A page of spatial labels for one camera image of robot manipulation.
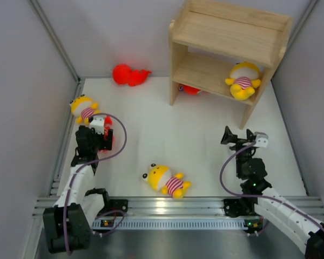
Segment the red shark plush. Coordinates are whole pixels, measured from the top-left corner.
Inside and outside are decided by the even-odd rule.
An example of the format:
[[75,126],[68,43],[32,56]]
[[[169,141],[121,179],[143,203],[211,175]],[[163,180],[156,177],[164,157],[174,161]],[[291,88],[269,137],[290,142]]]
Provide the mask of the red shark plush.
[[133,70],[126,64],[119,64],[112,70],[112,78],[118,85],[133,87],[143,84],[151,73],[149,70]]
[[104,118],[104,144],[99,149],[101,153],[111,151],[114,141],[113,130],[111,129],[112,119],[110,116]]
[[203,90],[194,88],[192,86],[184,85],[184,84],[179,84],[178,90],[180,92],[185,92],[186,94],[189,94],[191,96],[197,96],[204,92]]

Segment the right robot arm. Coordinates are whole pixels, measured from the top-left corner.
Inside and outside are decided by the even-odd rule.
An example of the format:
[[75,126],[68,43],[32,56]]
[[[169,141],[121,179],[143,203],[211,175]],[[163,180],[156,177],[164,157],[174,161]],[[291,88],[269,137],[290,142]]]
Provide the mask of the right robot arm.
[[233,198],[224,200],[229,217],[259,215],[283,232],[298,246],[305,258],[324,258],[324,222],[313,218],[281,196],[265,179],[267,171],[261,158],[254,155],[258,148],[267,147],[268,135],[246,131],[246,138],[233,134],[225,127],[221,144],[230,144],[234,154],[225,161],[235,160],[236,176],[242,180],[240,194],[223,189]]

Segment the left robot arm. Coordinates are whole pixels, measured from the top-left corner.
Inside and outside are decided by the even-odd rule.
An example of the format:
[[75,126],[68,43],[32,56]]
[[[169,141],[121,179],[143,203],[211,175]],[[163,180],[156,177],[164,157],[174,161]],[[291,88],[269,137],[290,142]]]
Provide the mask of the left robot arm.
[[91,241],[90,224],[95,216],[110,212],[111,202],[95,189],[98,152],[111,150],[113,130],[104,133],[80,126],[70,176],[56,203],[44,210],[43,223],[48,251],[52,254],[86,249]]

